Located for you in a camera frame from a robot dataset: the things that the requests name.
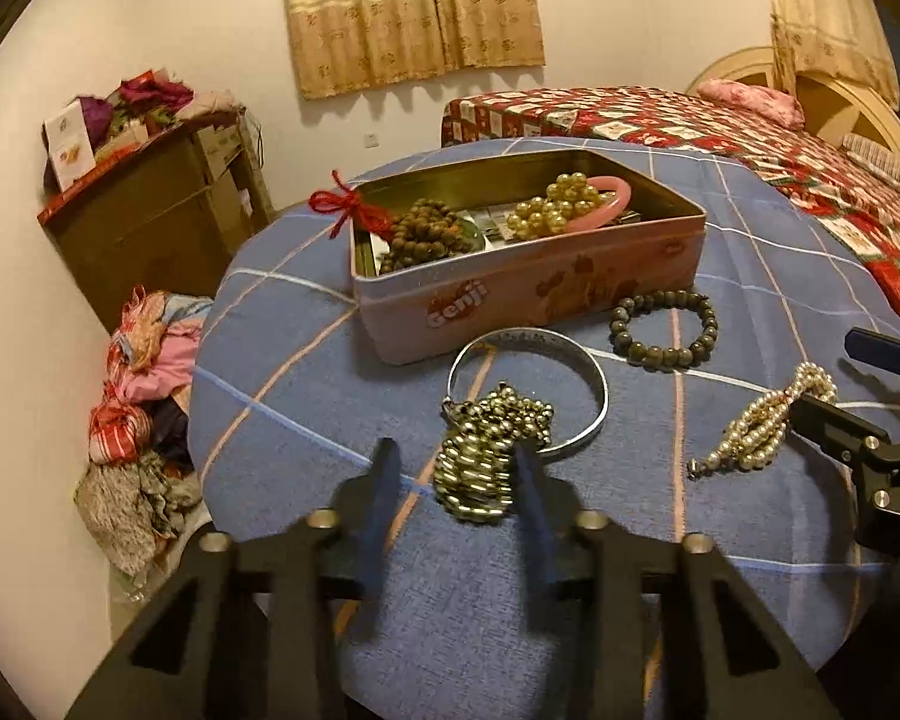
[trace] pink tin box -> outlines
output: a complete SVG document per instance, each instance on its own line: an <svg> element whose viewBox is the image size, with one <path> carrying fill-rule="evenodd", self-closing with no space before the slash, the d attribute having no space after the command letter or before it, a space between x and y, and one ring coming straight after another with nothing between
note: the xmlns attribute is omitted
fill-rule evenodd
<svg viewBox="0 0 900 720"><path fill-rule="evenodd" d="M706 212L643 173L584 149L487 157L367 182L367 203L398 215L420 197L453 209L545 194L560 173L617 175L637 223L567 233L374 275L370 235L351 225L354 295L377 353L403 365L502 327L547 325L649 290L693 284Z"/></svg>

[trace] pile of clothes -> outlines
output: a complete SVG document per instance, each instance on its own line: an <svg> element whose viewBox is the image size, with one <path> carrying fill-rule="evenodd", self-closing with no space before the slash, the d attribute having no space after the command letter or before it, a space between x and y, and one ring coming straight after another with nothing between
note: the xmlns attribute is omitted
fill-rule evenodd
<svg viewBox="0 0 900 720"><path fill-rule="evenodd" d="M195 94L186 84L171 79L166 69L147 70L135 79L121 81L107 98L79 95L77 99L98 165L108 159L119 161L180 122L240 108L229 90ZM61 189L49 158L44 185L52 194Z"/></svg>
<svg viewBox="0 0 900 720"><path fill-rule="evenodd" d="M141 581L202 501L187 424L212 303L137 288L110 339L103 399L90 413L90 464L74 502L108 560Z"/></svg>

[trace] pearl necklace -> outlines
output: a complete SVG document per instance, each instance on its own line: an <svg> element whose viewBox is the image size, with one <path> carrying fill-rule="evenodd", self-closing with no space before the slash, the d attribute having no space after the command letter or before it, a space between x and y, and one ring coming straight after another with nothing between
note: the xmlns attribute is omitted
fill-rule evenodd
<svg viewBox="0 0 900 720"><path fill-rule="evenodd" d="M749 404L735 420L727 425L717 448L703 460L687 463L691 479L709 476L714 471L760 470L773 461L787 431L790 405L807 392L834 403L837 388L833 378L813 362L801 362L794 380L787 389L773 389Z"/></svg>

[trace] red bedspread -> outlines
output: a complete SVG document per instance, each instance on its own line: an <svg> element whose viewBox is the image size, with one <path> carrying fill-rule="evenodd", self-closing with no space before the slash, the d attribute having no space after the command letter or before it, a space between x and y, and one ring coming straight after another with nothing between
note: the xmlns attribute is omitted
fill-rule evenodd
<svg viewBox="0 0 900 720"><path fill-rule="evenodd" d="M645 87L532 89L453 100L442 143L604 138L742 162L856 254L900 315L900 194L829 143L749 111Z"/></svg>

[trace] dark bead bracelet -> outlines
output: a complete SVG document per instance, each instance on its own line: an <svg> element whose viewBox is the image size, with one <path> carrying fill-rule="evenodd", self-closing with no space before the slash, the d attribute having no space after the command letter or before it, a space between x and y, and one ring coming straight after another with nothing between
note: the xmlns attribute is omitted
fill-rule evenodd
<svg viewBox="0 0 900 720"><path fill-rule="evenodd" d="M647 347L640 341L634 341L634 336L629 331L629 321L639 314L648 314L658 308L686 308L696 312L703 323L703 333L696 341L679 349ZM632 298L623 298L610 311L610 341L613 343L613 350L626 357L633 365L647 368L687 368L706 362L717 343L719 328L710 298L687 290L657 290L648 295L634 295Z"/></svg>

